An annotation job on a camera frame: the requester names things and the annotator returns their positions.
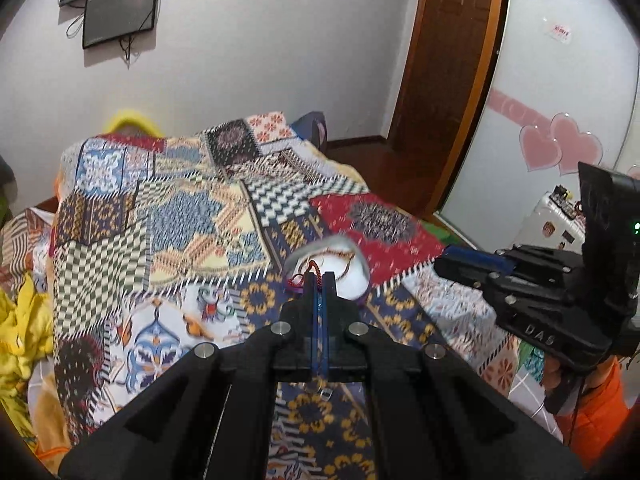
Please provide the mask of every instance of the wooden floor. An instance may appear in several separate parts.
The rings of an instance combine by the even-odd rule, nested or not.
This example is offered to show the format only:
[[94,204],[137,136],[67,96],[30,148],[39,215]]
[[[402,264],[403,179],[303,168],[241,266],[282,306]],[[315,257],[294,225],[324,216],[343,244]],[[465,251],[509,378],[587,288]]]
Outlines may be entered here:
[[372,192],[416,216],[424,213],[441,171],[422,150],[396,152],[382,142],[329,147],[326,155],[353,166]]

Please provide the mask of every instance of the pink heart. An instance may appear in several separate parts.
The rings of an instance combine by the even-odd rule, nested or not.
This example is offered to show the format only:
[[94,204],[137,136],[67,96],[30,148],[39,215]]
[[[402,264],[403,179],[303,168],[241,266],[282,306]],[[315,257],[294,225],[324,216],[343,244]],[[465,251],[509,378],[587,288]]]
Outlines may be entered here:
[[537,126],[524,126],[520,130],[520,149],[529,171],[552,168],[562,158],[560,145]]
[[580,132],[568,114],[558,114],[552,119],[551,136],[562,150],[558,164],[560,175],[578,173],[578,161],[597,165],[602,160],[602,144],[598,137]]

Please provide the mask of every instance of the bed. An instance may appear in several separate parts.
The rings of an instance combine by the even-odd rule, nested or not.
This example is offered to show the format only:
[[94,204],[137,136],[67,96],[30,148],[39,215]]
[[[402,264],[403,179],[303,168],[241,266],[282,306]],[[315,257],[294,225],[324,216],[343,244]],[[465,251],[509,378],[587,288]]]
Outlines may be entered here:
[[[365,322],[412,346],[444,337],[510,390],[518,341],[494,326],[480,292],[433,272],[443,245],[280,112],[189,137],[87,139],[63,154],[58,192],[44,285],[52,371],[38,370],[44,394],[30,399],[52,470],[194,345],[233,345],[277,320],[293,297],[285,259],[331,234],[369,264]],[[373,459],[360,384],[280,385],[267,478],[371,480]]]

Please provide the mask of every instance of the orange sleeve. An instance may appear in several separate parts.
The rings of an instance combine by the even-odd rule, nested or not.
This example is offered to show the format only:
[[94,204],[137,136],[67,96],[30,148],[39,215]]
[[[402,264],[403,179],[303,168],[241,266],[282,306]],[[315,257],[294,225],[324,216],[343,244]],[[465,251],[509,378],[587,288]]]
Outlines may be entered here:
[[[622,427],[628,412],[620,382],[620,367],[616,363],[605,382],[580,400],[571,449],[580,457],[585,469],[589,470],[600,457]],[[573,414],[556,416],[565,439],[569,437],[572,418]]]

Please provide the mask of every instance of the red string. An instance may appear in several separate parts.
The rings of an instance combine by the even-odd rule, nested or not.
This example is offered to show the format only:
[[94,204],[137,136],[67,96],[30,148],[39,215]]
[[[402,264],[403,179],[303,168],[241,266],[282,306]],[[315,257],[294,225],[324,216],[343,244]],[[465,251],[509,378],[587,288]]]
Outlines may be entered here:
[[[318,267],[318,264],[316,264],[316,262],[313,260],[309,260],[309,265],[303,274],[294,274],[289,278],[289,286],[292,286],[293,288],[300,288],[302,286],[302,282],[305,279],[305,274],[308,273],[311,269],[316,272],[316,282],[318,288],[322,288],[322,275],[320,274],[320,267]],[[295,279],[297,277],[300,277],[300,280],[296,283]]]

